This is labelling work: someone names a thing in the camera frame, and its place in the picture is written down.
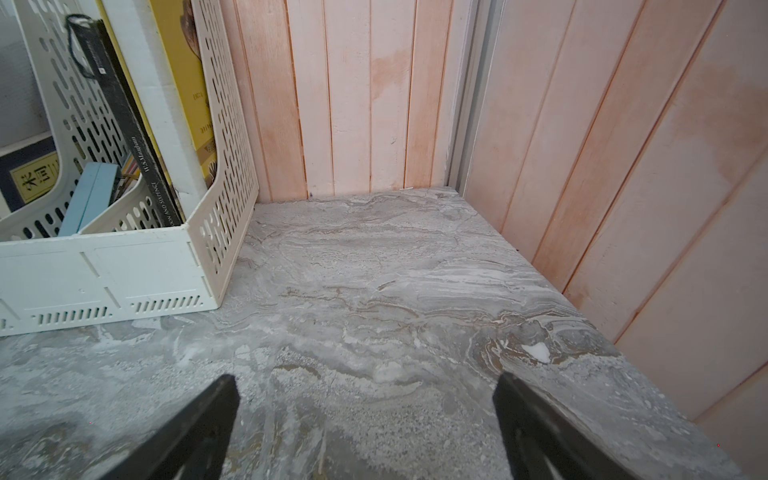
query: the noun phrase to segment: light blue notebook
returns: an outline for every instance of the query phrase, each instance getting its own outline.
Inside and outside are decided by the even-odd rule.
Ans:
[[[96,183],[96,175],[100,165],[102,165],[101,162],[88,162],[85,165],[78,185],[74,189],[74,195],[69,202],[69,207],[67,207],[67,213],[61,221],[61,228],[58,231],[59,237],[68,237],[80,230],[80,222],[83,220],[88,199],[91,197],[91,191]]]
[[[114,164],[99,165],[96,182],[94,183],[91,196],[88,198],[88,205],[80,220],[79,230],[84,229],[94,218],[101,215],[109,207],[109,200],[112,198],[114,189],[114,178],[118,175],[118,166]]]

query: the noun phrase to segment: marble countertop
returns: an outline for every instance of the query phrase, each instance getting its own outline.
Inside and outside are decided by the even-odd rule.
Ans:
[[[448,189],[257,205],[220,309],[0,339],[0,478],[97,478],[225,372],[223,478],[510,478],[502,370],[643,478],[745,478]]]

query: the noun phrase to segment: wall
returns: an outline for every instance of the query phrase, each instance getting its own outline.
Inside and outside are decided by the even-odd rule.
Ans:
[[[222,4],[259,201],[445,184],[472,0]]]
[[[766,58],[760,0],[507,0],[465,190],[754,478]]]

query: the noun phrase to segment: pink wooden wall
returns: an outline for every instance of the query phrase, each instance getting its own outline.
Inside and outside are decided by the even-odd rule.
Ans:
[[[472,0],[222,5],[259,201],[445,184]]]
[[[768,478],[768,2],[507,0],[465,197]]]

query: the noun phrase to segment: black book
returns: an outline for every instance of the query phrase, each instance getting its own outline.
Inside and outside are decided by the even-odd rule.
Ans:
[[[69,41],[72,41],[71,36],[74,34],[83,49],[90,71],[73,55],[71,43],[69,55],[72,56],[80,73],[86,78],[96,80],[101,87],[104,99],[112,109],[112,114],[123,132],[125,143],[136,158],[141,174],[157,202],[163,225],[166,227],[181,225],[181,215],[166,181],[162,164],[144,129],[136,100],[123,75],[118,55],[110,41],[104,22],[94,20],[87,15],[69,15],[66,24]]]

